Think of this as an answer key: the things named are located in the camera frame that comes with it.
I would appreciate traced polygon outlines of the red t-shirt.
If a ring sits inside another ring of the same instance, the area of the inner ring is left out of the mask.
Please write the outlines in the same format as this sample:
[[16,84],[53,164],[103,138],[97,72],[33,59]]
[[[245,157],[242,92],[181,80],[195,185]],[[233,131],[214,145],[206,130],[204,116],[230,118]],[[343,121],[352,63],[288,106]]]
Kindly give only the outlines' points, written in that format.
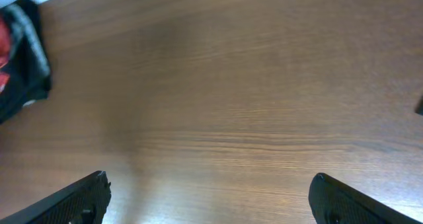
[[[6,66],[9,62],[9,54],[11,51],[11,37],[10,30],[3,17],[1,17],[1,41],[0,41],[0,50],[1,50],[1,68]],[[6,84],[8,83],[10,75],[4,72],[1,72],[1,92],[3,92]]]

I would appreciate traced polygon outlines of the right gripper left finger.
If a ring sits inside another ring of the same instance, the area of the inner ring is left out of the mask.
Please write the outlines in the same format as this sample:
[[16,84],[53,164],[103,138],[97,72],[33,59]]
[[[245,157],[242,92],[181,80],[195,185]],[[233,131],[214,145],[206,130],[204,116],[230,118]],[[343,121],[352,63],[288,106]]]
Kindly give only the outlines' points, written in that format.
[[98,170],[1,220],[1,224],[101,224],[111,183]]

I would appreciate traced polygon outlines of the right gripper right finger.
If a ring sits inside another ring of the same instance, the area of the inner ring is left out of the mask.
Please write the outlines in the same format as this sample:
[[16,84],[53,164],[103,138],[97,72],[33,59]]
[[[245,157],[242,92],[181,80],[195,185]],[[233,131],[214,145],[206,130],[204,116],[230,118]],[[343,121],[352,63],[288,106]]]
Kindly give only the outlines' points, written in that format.
[[322,172],[308,200],[317,224],[422,224]]

